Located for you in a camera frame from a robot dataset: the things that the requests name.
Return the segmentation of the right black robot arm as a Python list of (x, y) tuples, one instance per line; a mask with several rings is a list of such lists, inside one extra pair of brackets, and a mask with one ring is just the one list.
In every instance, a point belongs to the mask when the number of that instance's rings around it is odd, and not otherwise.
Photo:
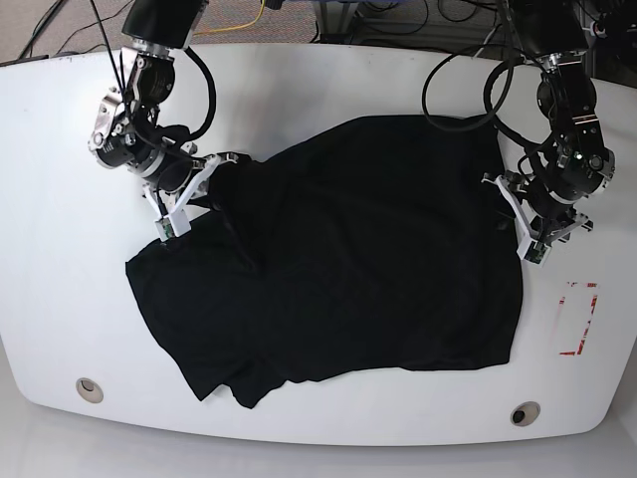
[[(235, 151), (197, 153), (196, 142), (209, 130), (217, 107), (212, 74), (190, 46), (206, 7), (204, 1), (133, 2), (122, 27), (132, 44), (109, 58), (116, 84), (101, 101), (89, 139), (101, 166), (124, 166), (141, 180), (161, 241), (190, 231), (185, 208), (205, 206), (210, 178), (220, 166), (250, 159)], [(196, 130), (158, 122), (160, 106), (175, 86), (175, 50), (184, 52), (205, 80), (208, 107)]]

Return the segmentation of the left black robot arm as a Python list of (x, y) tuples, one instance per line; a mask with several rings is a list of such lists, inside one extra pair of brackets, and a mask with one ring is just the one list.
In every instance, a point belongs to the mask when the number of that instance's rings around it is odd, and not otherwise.
[[(496, 186), (513, 209), (522, 233), (518, 256), (540, 265), (554, 243), (567, 242), (579, 227), (592, 229), (592, 221), (577, 212), (575, 204), (608, 186), (615, 174), (615, 156), (604, 143), (595, 113), (596, 90), (582, 60), (587, 44), (571, 2), (499, 1), (496, 7), (507, 57), (485, 82), (484, 116), (463, 130), (490, 123), (523, 148), (531, 173), (517, 168), (483, 179)], [(540, 72), (536, 100), (550, 125), (543, 142), (528, 140), (508, 127), (498, 117), (504, 102), (492, 99), (498, 77), (506, 78), (506, 95), (515, 68), (524, 64)]]

